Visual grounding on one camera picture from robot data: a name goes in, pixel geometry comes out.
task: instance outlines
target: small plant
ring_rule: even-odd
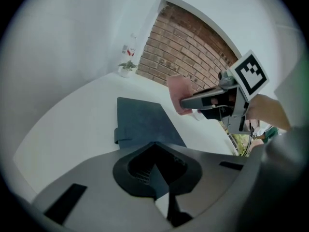
[[[127,63],[121,63],[119,66],[122,66],[123,69],[127,71],[131,71],[133,68],[137,68],[137,66],[129,60]]]

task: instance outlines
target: brick wall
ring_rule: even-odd
[[[199,18],[174,5],[157,18],[137,74],[166,85],[166,77],[189,76],[196,91],[218,84],[218,73],[237,61],[223,39]]]

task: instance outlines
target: potted plant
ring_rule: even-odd
[[[124,78],[129,78],[132,75],[133,68],[137,67],[131,60],[126,63],[121,63],[119,66],[122,67],[119,70],[119,74]]]

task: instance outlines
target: black slot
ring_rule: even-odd
[[[248,107],[249,107],[249,103],[245,102],[243,108],[244,108],[244,109],[247,109]]]
[[[243,167],[243,165],[241,165],[241,164],[228,162],[228,161],[221,161],[219,165],[224,166],[226,168],[239,170],[239,171],[242,170],[242,167]]]
[[[239,124],[239,131],[243,131],[243,125],[245,124],[245,120],[246,120],[245,116],[241,117]]]
[[[58,224],[63,224],[86,189],[87,187],[82,185],[71,185],[44,215]]]

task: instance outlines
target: black strip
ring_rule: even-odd
[[[85,186],[73,184],[57,199],[44,215],[58,224],[63,224],[86,189],[87,187]]]
[[[246,120],[245,116],[241,117],[240,124],[239,124],[239,129],[238,129],[239,131],[243,131],[243,125],[245,124],[245,120]]]
[[[239,171],[242,170],[242,167],[243,167],[243,165],[241,164],[237,164],[237,163],[233,163],[229,161],[221,161],[219,165],[226,167],[226,168],[239,170]]]
[[[179,210],[175,195],[169,193],[169,211],[167,220],[170,221],[173,227],[178,227],[190,221],[191,219],[192,217],[188,213],[181,212]]]

